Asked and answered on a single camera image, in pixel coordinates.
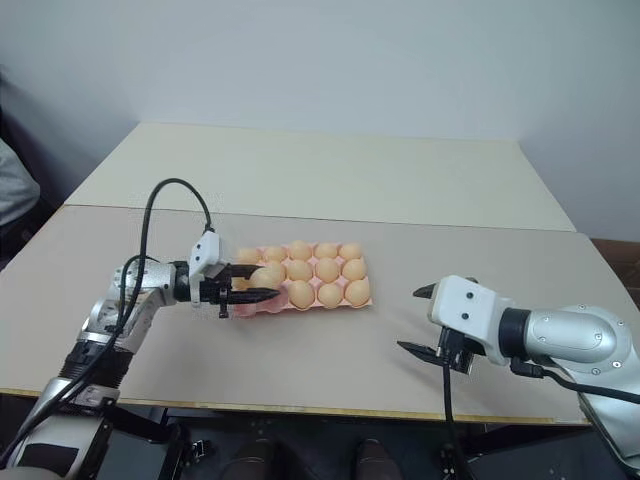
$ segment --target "robotic arm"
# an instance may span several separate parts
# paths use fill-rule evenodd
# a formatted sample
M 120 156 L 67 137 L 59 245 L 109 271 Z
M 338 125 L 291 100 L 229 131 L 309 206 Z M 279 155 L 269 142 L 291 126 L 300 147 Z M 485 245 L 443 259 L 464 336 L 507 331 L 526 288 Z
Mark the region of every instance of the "robotic arm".
M 469 373 L 473 355 L 482 354 L 495 365 L 510 363 L 517 375 L 550 376 L 572 386 L 579 392 L 580 408 L 618 460 L 628 470 L 640 471 L 640 359 L 623 320 L 587 305 L 518 309 L 513 300 L 458 276 L 414 295 L 432 298 L 428 318 L 442 333 L 437 350 L 406 342 L 401 346 L 424 361 L 446 362 L 463 373 Z M 543 365 L 560 368 L 575 383 Z
M 228 305 L 257 303 L 280 294 L 268 288 L 232 290 L 232 278 L 249 278 L 260 267 L 222 262 L 220 238 L 215 232 L 206 230 L 194 245 L 189 263 L 145 262 L 142 287 L 135 306 L 114 348 L 108 349 L 107 344 L 118 322 L 123 268 L 115 271 L 106 297 L 94 305 L 60 374 L 49 381 L 25 423 L 82 375 L 96 357 L 104 355 L 91 375 L 89 384 L 77 394 L 70 392 L 63 397 L 67 400 L 66 405 L 35 426 L 9 452 L 8 470 L 2 472 L 1 478 L 45 479 L 50 478 L 52 473 L 55 475 L 51 478 L 65 479 L 96 476 L 114 427 L 109 412 L 120 396 L 118 387 L 159 308 L 177 302 L 191 302 L 194 307 L 200 307 L 202 302 L 207 302 L 219 305 L 219 316 L 226 318 L 229 316 Z M 134 261 L 124 272 L 127 303 L 131 301 L 137 270 L 137 261 Z M 133 415 L 124 423 L 132 421 Z

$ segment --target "white wall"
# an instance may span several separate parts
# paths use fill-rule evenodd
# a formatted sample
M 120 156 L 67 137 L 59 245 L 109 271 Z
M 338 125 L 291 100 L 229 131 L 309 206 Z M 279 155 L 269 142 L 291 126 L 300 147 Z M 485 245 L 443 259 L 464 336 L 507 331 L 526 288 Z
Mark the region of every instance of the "white wall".
M 0 0 L 0 74 L 59 197 L 138 120 L 509 138 L 640 240 L 637 0 Z

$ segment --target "table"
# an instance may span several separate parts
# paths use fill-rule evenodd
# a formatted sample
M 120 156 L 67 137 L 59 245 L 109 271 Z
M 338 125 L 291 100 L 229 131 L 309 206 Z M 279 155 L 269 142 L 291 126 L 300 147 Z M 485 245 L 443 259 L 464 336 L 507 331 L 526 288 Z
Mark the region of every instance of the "table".
M 117 265 L 137 249 L 142 210 L 65 206 L 0 275 L 3 392 L 37 394 L 71 348 Z M 161 309 L 121 386 L 125 402 L 441 419 L 441 372 L 395 344 L 433 345 L 419 286 L 473 275 L 523 308 L 592 303 L 634 325 L 640 314 L 588 238 L 573 232 L 216 214 L 223 249 L 292 239 L 361 242 L 374 305 L 221 320 L 215 308 Z M 185 258 L 197 212 L 159 210 L 149 252 Z M 476 361 L 454 375 L 459 420 L 581 423 L 575 396 Z
M 224 213 L 575 231 L 512 141 L 141 123 L 65 203 L 144 207 L 174 176 Z M 200 209 L 179 187 L 157 206 Z
M 228 254 L 362 243 L 374 305 L 230 320 L 211 307 L 162 309 L 121 386 L 128 403 L 441 419 L 439 369 L 395 342 L 437 342 L 411 292 L 451 273 L 523 308 L 592 303 L 640 325 L 515 142 L 142 123 L 0 273 L 0 362 L 19 364 L 0 370 L 0 392 L 37 395 L 57 373 L 114 269 L 137 252 L 149 191 L 170 176 L 192 180 L 218 212 Z M 156 205 L 149 252 L 186 258 L 198 205 L 178 187 Z M 459 420 L 583 422 L 574 394 L 483 358 L 453 386 Z

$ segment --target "egg tray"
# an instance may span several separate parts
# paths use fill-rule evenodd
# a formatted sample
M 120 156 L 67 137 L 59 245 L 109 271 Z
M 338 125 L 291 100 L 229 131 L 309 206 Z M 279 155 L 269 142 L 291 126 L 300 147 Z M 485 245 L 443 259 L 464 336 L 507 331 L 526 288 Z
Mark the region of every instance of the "egg tray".
M 308 306 L 307 308 L 298 308 L 296 307 L 294 304 L 292 304 L 291 302 L 289 302 L 289 294 L 287 292 L 287 287 L 289 286 L 289 284 L 291 284 L 293 282 L 293 280 L 290 280 L 288 277 L 285 278 L 285 280 L 280 284 L 280 292 L 282 292 L 280 295 L 278 295 L 277 297 L 271 299 L 271 300 L 266 300 L 264 302 L 260 302 L 260 303 L 254 303 L 254 304 L 248 304 L 248 305 L 235 305 L 234 306 L 234 314 L 238 317 L 252 317 L 257 313 L 261 313 L 261 312 L 267 312 L 267 313 L 279 313 L 283 310 L 297 310 L 299 312 L 304 312 L 307 311 L 311 308 L 324 308 L 327 310 L 333 310 L 333 309 L 329 309 L 328 307 L 325 307 L 319 300 L 318 300 L 318 289 L 324 285 L 325 282 L 323 282 L 322 280 L 320 280 L 317 276 L 316 276 L 316 264 L 320 261 L 319 258 L 316 258 L 315 256 L 315 249 L 316 249 L 316 245 L 317 243 L 309 243 L 308 244 L 311 247 L 311 258 L 309 258 L 309 260 L 307 260 L 306 262 L 311 265 L 311 270 L 313 272 L 313 277 L 311 277 L 311 279 L 307 282 L 309 284 L 311 284 L 311 286 L 313 287 L 313 291 L 315 293 L 315 301 Z M 338 251 L 340 251 L 340 247 L 342 246 L 341 244 L 337 243 L 335 244 L 338 248 Z M 289 258 L 289 247 L 287 245 L 279 245 L 281 247 L 283 247 L 285 249 L 285 251 L 287 252 L 287 257 L 282 260 L 280 263 L 282 265 L 284 265 L 285 269 L 287 269 L 287 267 L 291 264 L 291 262 L 293 262 L 293 260 L 291 258 Z M 264 251 L 267 249 L 268 247 L 255 247 L 256 250 L 258 250 L 258 252 L 260 252 L 260 257 L 262 259 L 264 259 Z M 366 262 L 366 258 L 364 256 L 364 254 L 361 257 L 365 262 Z M 351 308 L 362 308 L 362 307 L 366 307 L 367 305 L 372 305 L 373 301 L 371 300 L 371 295 L 369 295 L 369 300 L 367 300 L 365 303 L 363 303 L 362 305 L 358 305 L 358 306 L 354 306 L 351 303 L 349 303 L 349 301 L 344 298 L 344 292 L 347 288 L 347 285 L 349 284 L 349 282 L 351 280 L 346 279 L 345 277 L 342 276 L 342 266 L 347 262 L 347 260 L 345 260 L 344 258 L 342 258 L 339 254 L 337 257 L 333 258 L 332 260 L 334 260 L 337 264 L 338 267 L 340 269 L 340 276 L 334 280 L 331 283 L 335 283 L 337 285 L 340 286 L 340 288 L 342 289 L 342 301 L 338 304 L 337 307 L 335 308 L 339 308 L 339 307 L 351 307 Z M 267 264 L 266 261 L 261 260 L 260 262 L 258 262 L 256 265 L 259 265 L 261 267 L 265 266 Z M 363 280 L 367 280 L 369 281 L 369 276 L 366 275 L 364 277 Z

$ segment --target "gray clothing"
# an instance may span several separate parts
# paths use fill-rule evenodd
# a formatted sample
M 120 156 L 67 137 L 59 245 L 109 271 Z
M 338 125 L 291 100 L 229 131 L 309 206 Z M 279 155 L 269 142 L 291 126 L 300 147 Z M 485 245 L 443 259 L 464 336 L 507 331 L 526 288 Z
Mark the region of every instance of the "gray clothing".
M 40 198 L 40 185 L 31 178 L 16 152 L 0 139 L 0 226 L 27 213 Z

